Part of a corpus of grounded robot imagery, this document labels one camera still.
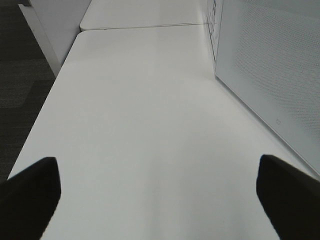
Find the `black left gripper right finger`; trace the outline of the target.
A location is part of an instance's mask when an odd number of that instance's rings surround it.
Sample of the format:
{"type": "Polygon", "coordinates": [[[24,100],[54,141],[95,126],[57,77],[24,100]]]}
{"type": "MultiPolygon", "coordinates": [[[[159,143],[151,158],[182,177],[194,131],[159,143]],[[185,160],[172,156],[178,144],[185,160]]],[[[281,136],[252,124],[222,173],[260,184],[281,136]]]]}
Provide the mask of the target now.
{"type": "Polygon", "coordinates": [[[256,194],[281,240],[320,238],[320,182],[284,160],[260,158],[256,194]]]}

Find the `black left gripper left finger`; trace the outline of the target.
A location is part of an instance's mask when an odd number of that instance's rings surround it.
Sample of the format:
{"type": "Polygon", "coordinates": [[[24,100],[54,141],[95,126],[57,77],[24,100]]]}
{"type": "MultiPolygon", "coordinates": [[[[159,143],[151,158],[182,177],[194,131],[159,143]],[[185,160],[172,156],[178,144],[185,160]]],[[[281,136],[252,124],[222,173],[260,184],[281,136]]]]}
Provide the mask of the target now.
{"type": "Polygon", "coordinates": [[[0,238],[39,240],[61,198],[55,157],[45,157],[0,184],[0,238]]]}

